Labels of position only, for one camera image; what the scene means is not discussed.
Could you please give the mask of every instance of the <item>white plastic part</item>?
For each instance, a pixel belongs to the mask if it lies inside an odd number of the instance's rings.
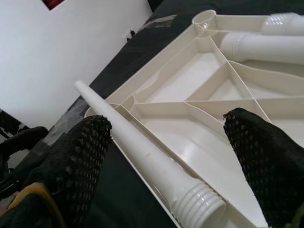
[[[268,18],[202,12],[107,98],[176,165],[204,180],[226,200],[219,223],[204,228],[268,227],[223,131],[223,114],[245,108],[304,146],[304,65],[259,60],[241,64],[227,61],[219,49],[228,33],[259,34]],[[137,158],[115,142],[164,210],[172,211]]]
[[[304,65],[304,38],[300,36],[263,36],[258,34],[228,33],[220,50],[229,60],[273,61]]]
[[[304,17],[296,13],[272,14],[263,24],[261,34],[304,36]]]
[[[211,227],[220,220],[226,204],[219,195],[185,173],[90,87],[81,81],[75,86],[97,114],[111,121],[115,140],[126,148],[133,163],[165,197],[184,228]]]

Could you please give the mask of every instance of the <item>tapered plastic pipe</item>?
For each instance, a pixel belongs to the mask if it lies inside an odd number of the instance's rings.
[[[304,17],[296,13],[272,14],[264,22],[261,34],[268,36],[304,36]]]
[[[263,36],[251,33],[228,33],[220,50],[227,59],[243,62],[261,60],[304,65],[304,37]]]
[[[126,150],[144,178],[149,179],[168,201],[184,228],[209,227],[223,215],[226,204],[208,185],[192,178],[148,138],[81,81],[75,86],[99,115],[112,124],[112,135]]]

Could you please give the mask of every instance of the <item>black table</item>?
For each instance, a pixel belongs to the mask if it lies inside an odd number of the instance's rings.
[[[148,22],[176,15],[174,19],[151,23],[137,33],[98,75],[91,87],[101,97],[107,98],[184,31],[197,13],[212,9],[218,14],[268,15],[290,11],[303,14],[304,3],[302,0],[165,0]],[[17,169],[24,169],[35,159],[43,159],[56,148],[68,130],[83,118],[87,109],[86,102],[79,98]],[[86,225],[91,228],[175,227],[115,145],[104,161]]]

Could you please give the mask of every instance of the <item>yellow strap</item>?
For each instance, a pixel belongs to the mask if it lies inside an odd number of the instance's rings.
[[[67,228],[66,224],[62,218],[60,210],[58,209],[53,198],[48,193],[46,186],[43,183],[33,183],[25,187],[19,194],[15,197],[13,202],[9,205],[8,210],[11,210],[18,206],[29,194],[38,195],[46,205],[48,211],[52,213],[54,217],[58,219],[61,228]]]

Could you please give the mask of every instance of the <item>red picture frame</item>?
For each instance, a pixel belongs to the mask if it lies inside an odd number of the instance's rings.
[[[42,0],[49,10],[52,10],[64,0]]]

